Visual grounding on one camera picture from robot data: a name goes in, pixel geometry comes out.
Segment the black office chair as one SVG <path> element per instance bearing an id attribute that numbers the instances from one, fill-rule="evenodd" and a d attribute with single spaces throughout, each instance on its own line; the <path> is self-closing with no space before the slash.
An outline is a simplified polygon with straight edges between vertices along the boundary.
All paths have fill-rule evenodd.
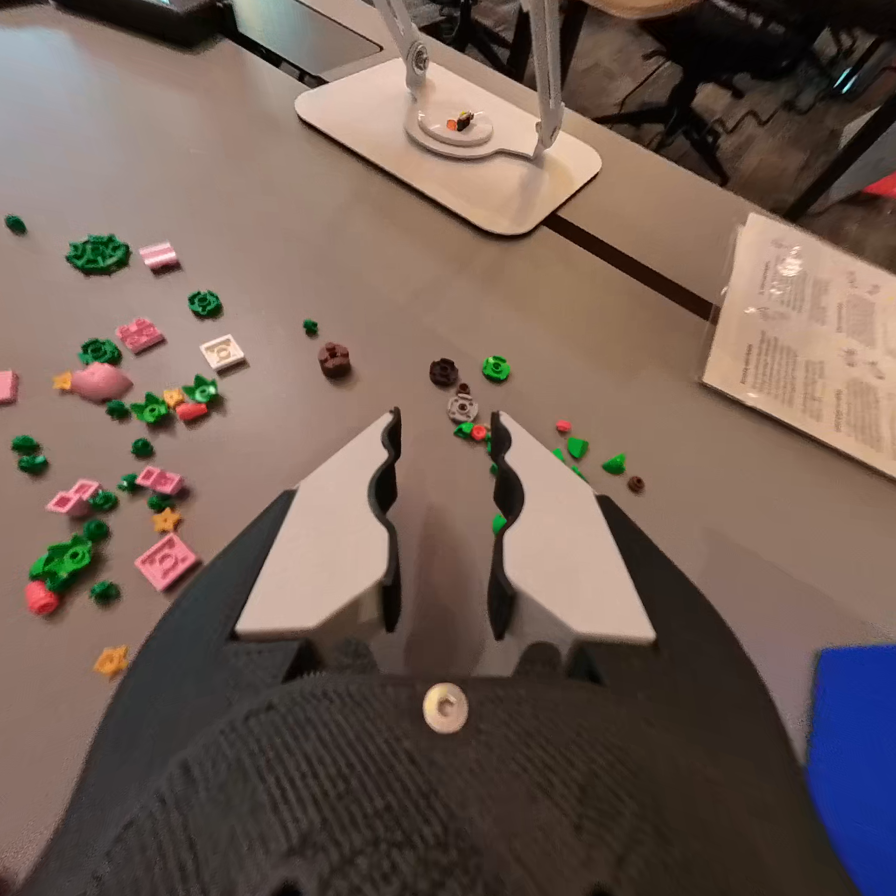
<path id="1" fill-rule="evenodd" d="M 798 13 L 784 2 L 700 2 L 682 12 L 640 25 L 658 43 L 658 52 L 680 69 L 663 103 L 594 118 L 605 126 L 661 126 L 655 151 L 684 137 L 721 186 L 729 183 L 718 155 L 720 129 L 694 108 L 700 87 L 715 84 L 743 94 L 735 77 L 776 82 L 801 63 L 818 63 L 813 50 L 825 26 L 817 16 Z"/>

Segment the blue plastic bin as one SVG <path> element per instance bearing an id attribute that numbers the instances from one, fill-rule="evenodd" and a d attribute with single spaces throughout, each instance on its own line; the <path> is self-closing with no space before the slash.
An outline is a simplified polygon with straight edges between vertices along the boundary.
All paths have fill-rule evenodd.
<path id="1" fill-rule="evenodd" d="M 806 773 L 833 848 L 858 890 L 895 893 L 895 646 L 820 651 Z"/>

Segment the pink square jumper plate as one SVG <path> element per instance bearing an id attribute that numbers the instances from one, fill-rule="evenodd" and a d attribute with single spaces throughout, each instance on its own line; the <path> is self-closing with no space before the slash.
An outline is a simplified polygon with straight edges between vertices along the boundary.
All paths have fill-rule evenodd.
<path id="1" fill-rule="evenodd" d="M 172 588 L 198 564 L 199 557 L 176 533 L 159 539 L 133 562 L 135 569 L 158 592 Z"/>

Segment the white book stand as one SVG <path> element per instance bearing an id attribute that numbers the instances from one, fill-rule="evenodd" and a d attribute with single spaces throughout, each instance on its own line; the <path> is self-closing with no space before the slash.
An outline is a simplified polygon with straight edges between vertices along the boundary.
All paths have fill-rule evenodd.
<path id="1" fill-rule="evenodd" d="M 301 94 L 297 117 L 479 230 L 531 232 L 600 172 L 599 152 L 565 133 L 558 2 L 523 2 L 530 17 L 539 114 L 430 60 L 403 2 L 376 1 L 399 51 Z M 469 110 L 463 133 L 445 123 Z"/>

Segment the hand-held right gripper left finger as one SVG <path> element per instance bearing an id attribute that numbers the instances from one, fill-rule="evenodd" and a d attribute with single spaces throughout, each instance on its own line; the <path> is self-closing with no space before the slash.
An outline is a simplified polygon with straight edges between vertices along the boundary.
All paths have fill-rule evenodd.
<path id="1" fill-rule="evenodd" d="M 390 409 L 305 476 L 234 627 L 241 641 L 393 633 L 401 611 L 401 415 Z"/>

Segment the pink stepped studded plate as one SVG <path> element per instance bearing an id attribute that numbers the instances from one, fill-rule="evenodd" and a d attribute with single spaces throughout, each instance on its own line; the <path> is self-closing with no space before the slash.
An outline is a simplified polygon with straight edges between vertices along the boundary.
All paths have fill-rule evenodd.
<path id="1" fill-rule="evenodd" d="M 135 318 L 116 329 L 116 336 L 129 352 L 139 355 L 163 343 L 164 333 L 149 319 Z"/>

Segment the green octagonal web piece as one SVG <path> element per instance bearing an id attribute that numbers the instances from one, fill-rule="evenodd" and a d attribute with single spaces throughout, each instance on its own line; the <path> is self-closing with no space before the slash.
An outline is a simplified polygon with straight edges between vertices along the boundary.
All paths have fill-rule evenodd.
<path id="1" fill-rule="evenodd" d="M 71 242 L 64 259 L 85 276 L 109 276 L 127 267 L 131 255 L 130 245 L 114 234 L 88 235 Z"/>

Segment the pink curved brick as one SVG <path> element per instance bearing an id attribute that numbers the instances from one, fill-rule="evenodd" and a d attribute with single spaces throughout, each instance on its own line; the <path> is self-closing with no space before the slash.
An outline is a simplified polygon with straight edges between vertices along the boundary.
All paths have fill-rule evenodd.
<path id="1" fill-rule="evenodd" d="M 71 375 L 71 393 L 95 403 L 120 399 L 132 387 L 132 379 L 109 363 L 93 362 Z"/>

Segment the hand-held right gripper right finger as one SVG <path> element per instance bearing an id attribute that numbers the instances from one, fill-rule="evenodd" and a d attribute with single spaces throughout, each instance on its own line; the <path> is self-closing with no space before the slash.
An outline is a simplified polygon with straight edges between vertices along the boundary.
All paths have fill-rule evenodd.
<path id="1" fill-rule="evenodd" d="M 655 629 L 597 493 L 504 411 L 491 416 L 494 504 L 487 617 L 497 643 L 646 646 Z"/>

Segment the cluster of green leaf pieces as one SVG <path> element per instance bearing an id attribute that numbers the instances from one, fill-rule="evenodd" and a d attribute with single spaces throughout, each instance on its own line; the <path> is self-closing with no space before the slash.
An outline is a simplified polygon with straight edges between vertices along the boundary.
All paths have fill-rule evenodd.
<path id="1" fill-rule="evenodd" d="M 126 405 L 120 399 L 114 399 L 106 403 L 106 414 L 110 418 L 119 420 L 130 413 L 147 425 L 158 424 L 171 410 L 163 397 L 151 392 L 145 393 L 143 402 Z M 44 454 L 39 453 L 40 445 L 36 439 L 28 434 L 19 434 L 12 439 L 10 446 L 17 455 L 17 467 L 20 471 L 28 476 L 38 476 L 46 471 L 49 460 Z M 154 446 L 148 439 L 139 438 L 132 443 L 131 454 L 137 459 L 148 460 L 154 455 Z M 137 475 L 122 476 L 116 486 L 118 491 L 131 494 L 141 489 L 135 485 Z M 147 504 L 155 513 L 161 512 L 166 507 L 175 509 L 173 497 L 166 497 L 151 490 Z M 90 519 L 84 522 L 82 529 L 74 532 L 67 541 L 48 546 L 29 568 L 28 581 L 42 580 L 59 599 L 73 586 L 79 574 L 91 564 L 95 544 L 108 536 L 106 522 L 94 519 L 92 515 L 115 509 L 118 506 L 118 494 L 102 487 L 91 500 L 91 505 L 91 512 L 82 518 L 90 517 Z M 97 603 L 115 600 L 119 593 L 118 586 L 111 581 L 101 581 L 91 588 L 91 598 Z"/>
<path id="2" fill-rule="evenodd" d="M 555 425 L 555 429 L 558 434 L 566 437 L 566 448 L 555 448 L 552 451 L 552 454 L 556 458 L 558 458 L 562 463 L 566 464 L 567 461 L 572 462 L 569 464 L 570 470 L 579 478 L 586 481 L 587 477 L 581 472 L 580 467 L 577 465 L 577 462 L 581 461 L 586 454 L 588 454 L 589 442 L 587 440 L 580 439 L 576 436 L 573 436 L 571 432 L 573 431 L 572 425 L 569 421 L 559 420 Z M 486 454 L 491 456 L 492 454 L 492 433 L 490 426 L 485 424 L 479 424 L 472 421 L 466 422 L 455 422 L 454 423 L 454 431 L 453 435 L 461 440 L 468 442 L 475 442 L 477 444 L 481 444 L 484 446 Z M 624 454 L 617 454 L 609 459 L 607 459 L 602 465 L 602 470 L 604 470 L 607 474 L 613 476 L 625 476 L 626 475 L 626 461 Z M 641 495 L 645 491 L 645 481 L 641 476 L 628 476 L 626 479 L 626 487 L 631 491 L 634 495 Z M 506 525 L 506 518 L 504 515 L 498 511 L 494 516 L 491 524 L 493 535 L 496 537 L 501 533 L 502 529 Z"/>

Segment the printed paper sheet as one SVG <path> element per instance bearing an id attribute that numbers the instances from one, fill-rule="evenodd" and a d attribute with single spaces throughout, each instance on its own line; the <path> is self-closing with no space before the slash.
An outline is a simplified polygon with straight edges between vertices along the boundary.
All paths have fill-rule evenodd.
<path id="1" fill-rule="evenodd" d="M 894 275 L 751 213 L 700 380 L 894 479 Z"/>

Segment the white square plate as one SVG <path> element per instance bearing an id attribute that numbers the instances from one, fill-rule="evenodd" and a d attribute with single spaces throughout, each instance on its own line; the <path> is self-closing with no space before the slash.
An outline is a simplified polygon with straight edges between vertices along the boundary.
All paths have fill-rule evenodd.
<path id="1" fill-rule="evenodd" d="M 202 343 L 199 351 L 203 360 L 214 372 L 222 372 L 246 362 L 244 351 L 231 334 Z"/>

